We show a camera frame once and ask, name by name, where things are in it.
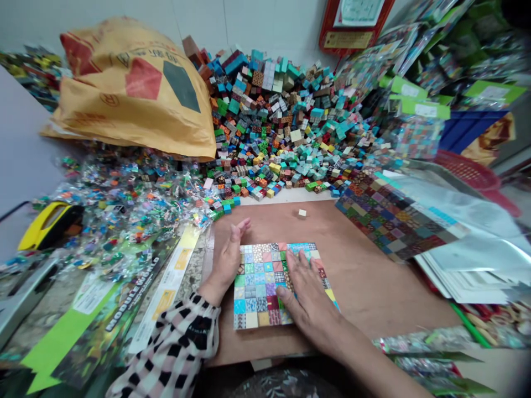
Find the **fingernail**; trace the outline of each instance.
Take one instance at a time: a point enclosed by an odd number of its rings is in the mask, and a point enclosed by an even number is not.
[[[286,297],[287,294],[288,294],[288,289],[286,289],[284,286],[279,286],[277,288],[277,296],[279,296],[280,298]]]

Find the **pile of cubes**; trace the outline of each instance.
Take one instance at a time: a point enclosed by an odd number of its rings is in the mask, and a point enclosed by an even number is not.
[[[305,69],[258,50],[249,56],[237,45],[212,57],[191,37],[183,46],[211,95],[217,155],[206,164],[205,189],[221,198],[211,206],[219,215],[231,211],[226,201],[260,201],[283,188],[339,197],[351,174],[374,163],[377,128],[363,122],[356,98],[328,67]],[[377,149],[385,156],[385,146]]]

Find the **wooden board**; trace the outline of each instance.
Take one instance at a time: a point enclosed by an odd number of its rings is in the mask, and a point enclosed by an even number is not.
[[[335,206],[335,201],[239,206],[215,223],[214,261],[230,224],[252,218],[242,244],[315,242],[343,315],[370,339],[460,325],[406,265],[389,260]],[[306,220],[296,214],[307,211]],[[296,326],[233,329],[233,288],[222,303],[220,347],[209,366],[305,353],[311,344]]]

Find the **red frame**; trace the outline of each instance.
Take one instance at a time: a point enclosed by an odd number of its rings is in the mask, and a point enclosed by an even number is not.
[[[336,13],[337,9],[339,8],[340,1],[341,0],[328,0],[325,10],[325,17],[322,21],[321,33],[319,35],[319,48],[323,53],[334,54],[340,57],[344,57],[346,55],[354,54],[364,49],[325,48],[326,34],[328,32],[372,32],[373,35],[367,46],[371,47],[375,44],[376,40],[378,39],[378,36],[380,35],[380,32],[383,29],[383,25],[385,24],[387,17],[389,16],[389,12],[391,12],[391,8],[393,7],[394,0],[384,1],[382,10],[380,11],[380,15],[378,16],[378,22],[373,27],[334,28],[334,20],[336,18]]]

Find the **right hand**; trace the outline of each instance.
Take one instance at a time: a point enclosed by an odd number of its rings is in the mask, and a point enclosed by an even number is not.
[[[352,334],[354,326],[350,324],[335,307],[326,294],[315,259],[310,259],[310,265],[304,251],[299,258],[291,250],[287,251],[289,276],[298,300],[288,289],[277,288],[278,297],[291,313],[295,324],[319,349],[319,351],[341,361],[342,347],[345,334]]]

